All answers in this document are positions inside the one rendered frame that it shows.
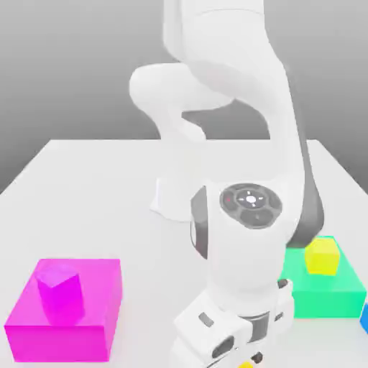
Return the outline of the large magenta box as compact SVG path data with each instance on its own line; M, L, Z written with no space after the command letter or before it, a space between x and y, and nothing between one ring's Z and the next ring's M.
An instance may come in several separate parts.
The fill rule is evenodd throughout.
M66 263L80 275L85 315L73 326L51 325L42 308L36 271ZM122 299L119 259L40 259L6 320L16 362L107 362Z

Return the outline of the small blue cube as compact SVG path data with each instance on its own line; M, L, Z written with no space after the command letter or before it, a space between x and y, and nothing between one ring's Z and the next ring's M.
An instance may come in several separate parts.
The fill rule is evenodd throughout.
M363 330L368 334L368 302L364 304L359 322Z

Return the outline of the large green box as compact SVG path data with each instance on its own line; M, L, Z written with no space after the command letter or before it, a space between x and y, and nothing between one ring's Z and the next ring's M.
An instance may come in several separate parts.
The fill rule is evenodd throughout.
M282 278L293 281L296 318L359 318L367 290L343 252L335 275L311 274L305 250L289 248Z

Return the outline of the small magenta cube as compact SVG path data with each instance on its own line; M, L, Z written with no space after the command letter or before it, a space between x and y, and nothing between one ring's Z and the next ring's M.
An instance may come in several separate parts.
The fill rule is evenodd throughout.
M73 326L85 315L80 275L62 263L47 262L35 279L42 308L51 325Z

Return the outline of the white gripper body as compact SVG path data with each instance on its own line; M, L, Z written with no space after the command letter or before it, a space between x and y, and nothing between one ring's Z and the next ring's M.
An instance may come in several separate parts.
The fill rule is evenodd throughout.
M177 336L172 344L168 368L208 368L213 363L206 339L187 340Z

